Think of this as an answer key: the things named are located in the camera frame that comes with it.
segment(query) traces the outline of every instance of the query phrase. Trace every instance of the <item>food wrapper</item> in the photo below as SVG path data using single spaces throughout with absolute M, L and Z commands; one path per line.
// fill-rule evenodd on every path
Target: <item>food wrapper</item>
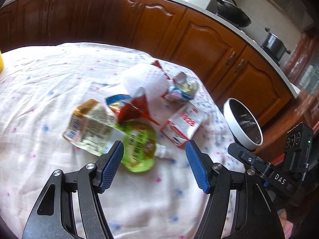
M 104 104 L 90 99 L 72 113 L 68 128 L 62 136 L 73 145 L 94 155 L 108 153 L 116 140 L 123 141 L 125 133 L 114 128 L 116 115 Z
M 190 140 L 204 119 L 204 114 L 191 102 L 183 105 L 161 127 L 161 132 L 177 147 Z
M 187 74 L 179 72 L 173 80 L 170 80 L 170 88 L 164 98 L 170 101 L 187 102 L 195 97 L 198 90 L 198 82 L 188 80 Z
M 105 99 L 106 105 L 115 113 L 117 122 L 144 117 L 159 125 L 150 115 L 144 89 L 140 87 L 135 96 L 117 94 Z
M 143 172 L 154 165 L 156 151 L 163 146 L 156 144 L 154 129 L 138 121 L 125 121 L 115 127 L 126 134 L 122 163 L 132 172 Z

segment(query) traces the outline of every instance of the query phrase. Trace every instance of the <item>wooden cabinet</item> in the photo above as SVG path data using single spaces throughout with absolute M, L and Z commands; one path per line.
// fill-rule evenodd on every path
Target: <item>wooden cabinet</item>
M 128 47 L 136 28 L 139 14 L 136 10 L 141 0 L 113 0 L 107 18 L 103 42 Z
M 15 48 L 18 2 L 13 2 L 0 10 L 0 51 Z
M 245 46 L 245 42 L 220 23 L 188 9 L 164 60 L 191 69 L 211 92 Z
M 130 47 L 162 58 L 186 7 L 165 0 L 141 0 Z
M 17 44 L 47 45 L 47 15 L 50 0 L 19 0 Z
M 112 0 L 83 0 L 77 32 L 78 42 L 99 42 Z
M 291 99 L 283 80 L 260 55 L 247 46 L 211 93 L 218 106 L 230 97 L 241 101 L 263 126 Z
M 48 16 L 48 45 L 75 42 L 82 0 L 51 0 Z

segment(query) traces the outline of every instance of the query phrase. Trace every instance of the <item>red and white box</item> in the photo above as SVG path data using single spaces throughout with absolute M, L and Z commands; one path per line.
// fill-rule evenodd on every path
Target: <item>red and white box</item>
M 161 127 L 161 132 L 178 148 L 181 148 L 193 137 L 203 118 L 203 112 L 191 102 L 187 102 L 166 121 Z

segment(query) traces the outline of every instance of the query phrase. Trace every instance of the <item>black wok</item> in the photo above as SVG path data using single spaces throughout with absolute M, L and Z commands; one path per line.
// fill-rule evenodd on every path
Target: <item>black wok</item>
M 239 25 L 239 27 L 247 27 L 251 24 L 249 17 L 237 7 L 237 4 L 234 4 L 225 1 L 225 0 L 216 0 L 217 1 L 217 10 L 218 13 L 224 16 L 229 21 L 233 22 L 234 24 Z

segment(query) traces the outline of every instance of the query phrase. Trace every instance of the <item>metal screw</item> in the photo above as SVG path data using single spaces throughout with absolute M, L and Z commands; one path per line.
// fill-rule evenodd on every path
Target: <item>metal screw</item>
M 219 169 L 221 169 L 221 164 L 215 163 L 215 164 L 213 164 L 213 167 L 214 167 L 216 170 L 219 170 Z
M 248 169 L 248 170 L 247 170 L 247 173 L 248 173 L 249 175 L 255 175 L 255 171 L 252 170 L 252 169 Z
M 93 163 L 87 164 L 87 165 L 85 166 L 85 168 L 87 168 L 88 170 L 91 170 L 91 169 L 93 169 L 94 167 L 95 167 L 95 164 L 93 164 Z
M 55 170 L 55 171 L 53 172 L 53 176 L 59 176 L 61 173 L 62 173 L 61 170 Z

